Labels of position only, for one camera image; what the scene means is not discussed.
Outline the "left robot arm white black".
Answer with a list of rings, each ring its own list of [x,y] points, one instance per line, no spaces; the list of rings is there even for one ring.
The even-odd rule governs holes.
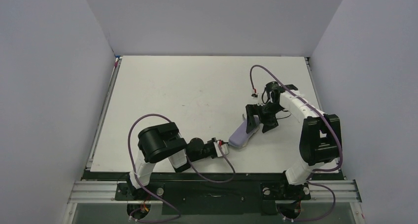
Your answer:
[[[216,138],[207,142],[193,138],[186,142],[174,122],[147,127],[140,131],[138,139],[142,156],[137,157],[135,170],[129,173],[129,182],[134,189],[147,186],[155,164],[166,158],[174,171],[181,173],[191,168],[191,162],[229,154],[228,144]]]

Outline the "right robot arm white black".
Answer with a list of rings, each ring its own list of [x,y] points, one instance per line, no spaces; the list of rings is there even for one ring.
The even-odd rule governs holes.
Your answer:
[[[267,101],[248,104],[246,112],[246,133],[252,132],[258,124],[266,133],[278,127],[278,112],[288,111],[302,124],[299,142],[299,157],[285,171],[290,185],[305,183],[315,171],[324,171],[323,165],[342,154],[341,125],[338,116],[326,114],[312,106],[293,84],[279,85],[276,81],[266,84]]]

